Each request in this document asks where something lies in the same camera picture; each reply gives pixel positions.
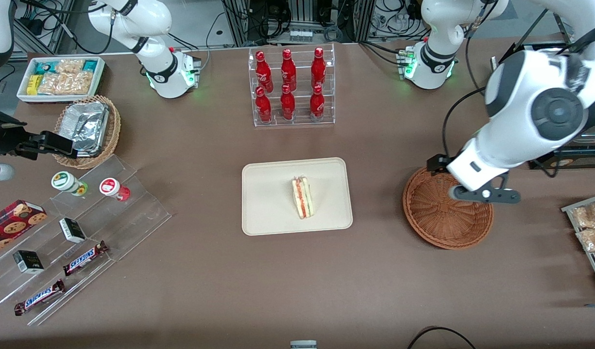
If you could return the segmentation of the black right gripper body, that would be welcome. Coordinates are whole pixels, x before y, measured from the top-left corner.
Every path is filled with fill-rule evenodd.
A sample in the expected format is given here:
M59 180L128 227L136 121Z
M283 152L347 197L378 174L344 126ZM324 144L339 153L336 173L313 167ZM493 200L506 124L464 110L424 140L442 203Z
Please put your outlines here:
M40 148L36 136L25 130L27 122L0 112L0 156L12 155L36 160Z

